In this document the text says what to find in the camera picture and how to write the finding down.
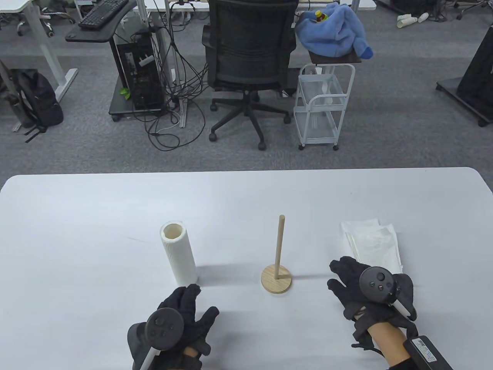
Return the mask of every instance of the white rolling cart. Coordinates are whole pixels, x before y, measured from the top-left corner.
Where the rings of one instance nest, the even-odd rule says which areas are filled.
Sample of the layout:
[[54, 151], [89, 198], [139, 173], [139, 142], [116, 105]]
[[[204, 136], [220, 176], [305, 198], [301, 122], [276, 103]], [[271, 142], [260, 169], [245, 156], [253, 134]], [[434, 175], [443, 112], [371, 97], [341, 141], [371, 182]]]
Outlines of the white rolling cart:
[[[342, 69], [351, 72], [348, 81], [344, 83], [344, 89], [336, 76]], [[300, 70], [294, 105], [300, 150], [303, 150], [306, 144], [334, 144], [333, 149], [339, 149], [337, 142], [355, 72], [352, 64], [345, 63], [310, 63]], [[340, 112], [338, 123], [333, 117], [333, 112], [336, 111]]]

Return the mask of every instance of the black keyboard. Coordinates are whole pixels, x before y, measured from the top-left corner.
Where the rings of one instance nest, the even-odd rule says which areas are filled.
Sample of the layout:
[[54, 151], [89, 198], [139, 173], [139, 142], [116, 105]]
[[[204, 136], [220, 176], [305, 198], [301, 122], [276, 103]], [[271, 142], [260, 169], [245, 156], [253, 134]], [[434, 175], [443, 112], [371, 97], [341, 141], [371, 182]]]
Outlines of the black keyboard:
[[109, 22], [128, 3], [128, 0], [104, 0], [79, 22], [79, 27], [98, 30]]

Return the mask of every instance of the wooden dowel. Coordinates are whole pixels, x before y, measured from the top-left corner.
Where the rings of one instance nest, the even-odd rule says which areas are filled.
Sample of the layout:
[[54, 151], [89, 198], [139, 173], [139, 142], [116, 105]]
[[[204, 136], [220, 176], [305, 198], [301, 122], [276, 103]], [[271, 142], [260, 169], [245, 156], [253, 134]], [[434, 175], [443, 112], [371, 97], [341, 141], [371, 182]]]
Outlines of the wooden dowel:
[[278, 226], [278, 243], [276, 247], [276, 263], [274, 264], [274, 279], [279, 279], [279, 265], [281, 264], [281, 248], [282, 248], [282, 236], [284, 234], [284, 222], [286, 217], [284, 215], [279, 216]]

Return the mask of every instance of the folded white cloth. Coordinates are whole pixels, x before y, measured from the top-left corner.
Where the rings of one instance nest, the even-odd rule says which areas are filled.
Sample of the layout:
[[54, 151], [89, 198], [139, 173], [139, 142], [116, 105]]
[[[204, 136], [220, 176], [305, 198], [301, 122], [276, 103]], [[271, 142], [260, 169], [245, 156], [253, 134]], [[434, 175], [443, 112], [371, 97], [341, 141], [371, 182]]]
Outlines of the folded white cloth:
[[381, 226], [377, 219], [341, 222], [354, 258], [370, 266], [380, 266], [392, 274], [402, 273], [397, 235], [392, 224]]

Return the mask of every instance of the office chair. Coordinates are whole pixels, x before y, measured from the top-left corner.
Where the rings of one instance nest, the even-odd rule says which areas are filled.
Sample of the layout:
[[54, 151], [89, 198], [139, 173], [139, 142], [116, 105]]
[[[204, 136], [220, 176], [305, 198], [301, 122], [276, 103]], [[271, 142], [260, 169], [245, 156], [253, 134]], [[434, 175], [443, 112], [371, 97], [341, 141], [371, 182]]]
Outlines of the office chair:
[[243, 113], [250, 118], [265, 150], [264, 135], [253, 111], [284, 114], [288, 111], [259, 103], [258, 91], [277, 90], [286, 85], [289, 55], [296, 48], [291, 24], [298, 0], [209, 0], [211, 24], [204, 26], [202, 44], [209, 66], [208, 83], [214, 89], [242, 91], [242, 99], [213, 99], [216, 104], [233, 106], [211, 129], [215, 131]]
[[466, 9], [463, 9], [460, 12], [460, 14], [457, 15], [457, 20], [459, 20], [459, 21], [462, 19], [462, 17], [464, 16], [464, 13], [465, 12], [467, 12], [467, 11], [469, 11], [469, 10], [477, 7], [477, 6], [480, 6], [481, 8], [486, 8], [487, 6], [489, 6], [492, 9], [492, 11], [493, 11], [493, 0], [479, 0], [479, 1], [460, 1], [460, 0], [456, 0], [454, 2], [454, 8], [455, 9], [457, 9], [460, 6], [459, 2], [471, 2], [471, 3], [473, 3], [473, 5], [470, 5]]
[[[63, 19], [67, 19], [70, 24], [75, 24], [75, 19], [68, 14], [66, 7], [68, 6], [67, 1], [65, 0], [51, 0], [48, 6], [44, 8], [40, 8], [40, 22], [43, 25], [43, 28], [48, 35], [48, 37], [53, 37], [55, 32], [53, 31], [53, 27], [51, 26], [50, 19], [53, 17], [60, 17]], [[22, 26], [27, 23], [24, 15], [18, 14], [19, 23], [17, 24], [17, 34], [22, 36]]]

